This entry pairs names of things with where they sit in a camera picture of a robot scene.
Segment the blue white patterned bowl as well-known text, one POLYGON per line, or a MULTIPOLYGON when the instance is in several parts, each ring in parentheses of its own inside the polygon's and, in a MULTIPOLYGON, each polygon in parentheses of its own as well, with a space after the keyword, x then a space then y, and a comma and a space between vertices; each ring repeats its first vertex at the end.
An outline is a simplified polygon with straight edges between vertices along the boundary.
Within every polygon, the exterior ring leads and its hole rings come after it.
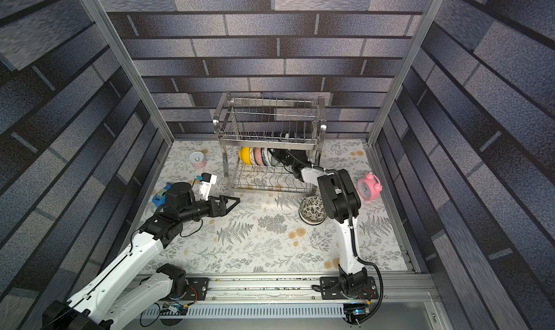
POLYGON ((261 148, 261 153, 262 153, 262 160, 264 162, 264 165, 267 167, 270 167, 272 164, 271 164, 271 158, 268 155, 267 149, 261 148))

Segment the brown patterned bowl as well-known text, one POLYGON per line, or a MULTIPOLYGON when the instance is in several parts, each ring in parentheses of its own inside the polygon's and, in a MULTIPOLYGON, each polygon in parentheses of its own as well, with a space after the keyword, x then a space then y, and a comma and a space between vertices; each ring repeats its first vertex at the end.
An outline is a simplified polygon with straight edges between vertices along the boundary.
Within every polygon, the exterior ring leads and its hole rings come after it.
POLYGON ((249 160, 251 165, 253 166, 257 166, 258 163, 256 161, 256 156, 255 156, 255 148, 250 147, 249 148, 249 160))

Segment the yellow bowl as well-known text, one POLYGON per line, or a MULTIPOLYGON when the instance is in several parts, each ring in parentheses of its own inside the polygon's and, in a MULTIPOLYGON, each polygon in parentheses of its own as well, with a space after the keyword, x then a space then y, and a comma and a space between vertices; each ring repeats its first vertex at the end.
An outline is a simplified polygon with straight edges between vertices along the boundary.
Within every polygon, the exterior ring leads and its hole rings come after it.
POLYGON ((238 155, 244 164, 251 165, 251 149, 249 147, 242 147, 238 155))

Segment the dark floral bowl stack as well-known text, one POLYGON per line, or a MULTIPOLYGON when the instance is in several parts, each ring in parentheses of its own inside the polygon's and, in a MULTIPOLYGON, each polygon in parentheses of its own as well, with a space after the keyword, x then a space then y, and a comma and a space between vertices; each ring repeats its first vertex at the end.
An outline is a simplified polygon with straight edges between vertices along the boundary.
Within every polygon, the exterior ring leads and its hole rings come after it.
POLYGON ((299 217, 308 225, 317 226, 328 218, 322 198, 320 196, 308 196, 299 205, 299 217))

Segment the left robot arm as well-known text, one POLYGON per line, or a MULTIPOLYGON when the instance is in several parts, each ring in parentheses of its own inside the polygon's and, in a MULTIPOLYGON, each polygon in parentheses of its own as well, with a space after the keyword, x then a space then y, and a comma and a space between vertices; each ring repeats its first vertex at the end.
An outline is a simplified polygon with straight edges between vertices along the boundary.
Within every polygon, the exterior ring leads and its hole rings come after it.
POLYGON ((66 302, 54 301, 43 312, 43 329, 122 329, 159 300, 179 301, 190 290, 186 272, 164 264, 133 291, 123 291, 159 253, 182 235, 186 222, 225 217, 239 203, 233 196, 210 195, 201 182, 196 198, 191 184, 173 183, 153 216, 131 237, 128 246, 91 282, 66 302))

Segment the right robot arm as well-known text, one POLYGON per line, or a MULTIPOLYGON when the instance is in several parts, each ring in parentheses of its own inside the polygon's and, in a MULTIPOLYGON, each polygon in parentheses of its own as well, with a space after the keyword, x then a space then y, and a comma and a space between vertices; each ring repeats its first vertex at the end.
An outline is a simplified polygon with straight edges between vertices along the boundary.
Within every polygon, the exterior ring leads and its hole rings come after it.
POLYGON ((340 238, 338 289, 348 298, 362 293, 367 285, 369 264, 358 254, 356 220, 361 200, 348 171, 315 165, 304 151, 272 149, 270 154, 290 167, 296 179, 318 187, 325 213, 334 221, 340 238))

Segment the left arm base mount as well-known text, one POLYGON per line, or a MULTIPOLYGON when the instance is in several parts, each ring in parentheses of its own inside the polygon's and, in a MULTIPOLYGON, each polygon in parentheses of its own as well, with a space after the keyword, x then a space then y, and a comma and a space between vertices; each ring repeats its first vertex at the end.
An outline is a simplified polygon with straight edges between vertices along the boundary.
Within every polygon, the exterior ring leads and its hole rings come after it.
POLYGON ((204 301, 208 293, 209 281, 206 277, 179 278, 173 282, 169 298, 178 303, 204 301))

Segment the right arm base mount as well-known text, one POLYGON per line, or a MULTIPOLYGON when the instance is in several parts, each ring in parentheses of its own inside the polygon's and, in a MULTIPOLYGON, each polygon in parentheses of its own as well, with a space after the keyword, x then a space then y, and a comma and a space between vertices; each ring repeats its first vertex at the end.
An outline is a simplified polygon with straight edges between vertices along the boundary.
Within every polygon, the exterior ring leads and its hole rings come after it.
POLYGON ((319 292, 323 300, 378 300, 380 292, 372 276, 364 282, 358 281, 354 286, 341 282, 338 276, 321 277, 313 289, 319 292))

